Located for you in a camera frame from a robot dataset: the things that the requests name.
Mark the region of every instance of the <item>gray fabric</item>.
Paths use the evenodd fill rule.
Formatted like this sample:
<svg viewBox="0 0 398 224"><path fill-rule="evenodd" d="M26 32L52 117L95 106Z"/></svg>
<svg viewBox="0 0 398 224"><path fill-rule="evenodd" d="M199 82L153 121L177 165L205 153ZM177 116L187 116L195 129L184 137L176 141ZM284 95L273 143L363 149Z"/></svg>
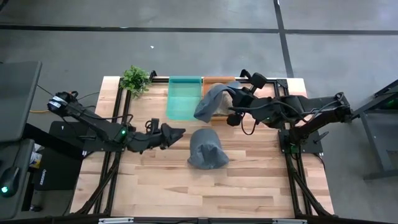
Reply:
<svg viewBox="0 0 398 224"><path fill-rule="evenodd" d="M195 131L190 140L190 152L188 162L198 169L217 169L229 162L213 129Z"/></svg>
<svg viewBox="0 0 398 224"><path fill-rule="evenodd" d="M230 82L227 85L220 84L214 86L214 88L210 89L205 97L199 102L198 106L195 109L195 113L193 116L196 119L209 123L211 116L219 107L223 95L222 91L228 91L231 93L235 93L233 88L239 88L240 82Z"/></svg>

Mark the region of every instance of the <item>potted plant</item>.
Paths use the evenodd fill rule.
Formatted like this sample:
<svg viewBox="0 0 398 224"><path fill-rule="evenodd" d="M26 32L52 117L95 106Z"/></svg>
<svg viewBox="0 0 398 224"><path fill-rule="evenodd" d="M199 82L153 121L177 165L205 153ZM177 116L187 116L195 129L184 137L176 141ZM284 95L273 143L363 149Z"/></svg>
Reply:
<svg viewBox="0 0 398 224"><path fill-rule="evenodd" d="M130 69L124 72L121 87L131 91L133 98L139 98L144 91L149 91L149 83L148 73L139 67L131 65Z"/></svg>

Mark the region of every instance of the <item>concrete floor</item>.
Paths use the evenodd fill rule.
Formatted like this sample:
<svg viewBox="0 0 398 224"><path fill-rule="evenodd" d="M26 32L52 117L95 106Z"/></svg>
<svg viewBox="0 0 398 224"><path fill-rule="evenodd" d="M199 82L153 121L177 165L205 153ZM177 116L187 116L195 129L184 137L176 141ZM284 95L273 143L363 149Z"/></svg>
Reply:
<svg viewBox="0 0 398 224"><path fill-rule="evenodd" d="M279 0L286 29L397 30L395 0ZM272 0L13 0L1 23L118 27L277 28ZM396 35L287 35L294 77L309 97L345 95L353 109L398 75ZM49 91L99 90L105 75L131 64L161 75L238 76L242 68L286 77L278 34L49 32L0 30L0 61L43 62L40 85ZM33 110L49 96L36 91ZM95 105L96 96L83 103ZM31 114L48 131L59 120ZM364 182L377 171L359 120L330 124L322 141L335 213L341 217L398 222L398 178ZM50 212L60 215L64 208Z"/></svg>

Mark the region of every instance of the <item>metal bracket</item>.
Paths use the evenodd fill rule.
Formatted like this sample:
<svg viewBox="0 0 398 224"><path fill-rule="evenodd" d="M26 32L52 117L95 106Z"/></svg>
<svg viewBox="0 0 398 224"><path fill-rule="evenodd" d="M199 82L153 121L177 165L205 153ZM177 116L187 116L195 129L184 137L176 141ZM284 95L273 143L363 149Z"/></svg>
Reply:
<svg viewBox="0 0 398 224"><path fill-rule="evenodd" d="M251 79L251 75L246 69L242 69L239 77L241 78L247 77L249 80Z"/></svg>
<svg viewBox="0 0 398 224"><path fill-rule="evenodd" d="M284 78L278 78L278 79L276 80L276 82L277 82L280 86L282 86L282 87L284 87L284 88L288 88L288 84L287 84L287 80L286 80L286 79L284 79Z"/></svg>
<svg viewBox="0 0 398 224"><path fill-rule="evenodd" d="M155 70L151 71L149 75L149 81L152 81L156 76L157 76L156 71Z"/></svg>
<svg viewBox="0 0 398 224"><path fill-rule="evenodd" d="M299 149L292 149L289 142L289 130L278 130L280 150L283 153L300 153ZM318 131L310 134L304 144L301 145L301 153L322 153L323 148L320 142L322 137Z"/></svg>
<svg viewBox="0 0 398 224"><path fill-rule="evenodd" d="M134 223L134 217L130 218L100 218L98 224L123 224Z"/></svg>
<svg viewBox="0 0 398 224"><path fill-rule="evenodd" d="M278 219L273 219L272 224L307 224L307 221L278 218Z"/></svg>
<svg viewBox="0 0 398 224"><path fill-rule="evenodd" d="M373 94L375 98L387 93L388 91L391 90L391 88L394 88L395 86L398 85L398 80L393 81L391 84L388 86L384 87L383 89L379 90L377 93Z"/></svg>

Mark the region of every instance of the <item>green transparent bin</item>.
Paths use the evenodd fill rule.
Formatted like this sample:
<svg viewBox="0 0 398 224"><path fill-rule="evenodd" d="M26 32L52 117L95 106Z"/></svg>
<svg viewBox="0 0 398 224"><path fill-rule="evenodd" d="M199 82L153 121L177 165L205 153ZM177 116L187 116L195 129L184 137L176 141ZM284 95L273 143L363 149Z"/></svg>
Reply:
<svg viewBox="0 0 398 224"><path fill-rule="evenodd" d="M201 100L201 77L170 77L166 116L168 119L193 121Z"/></svg>

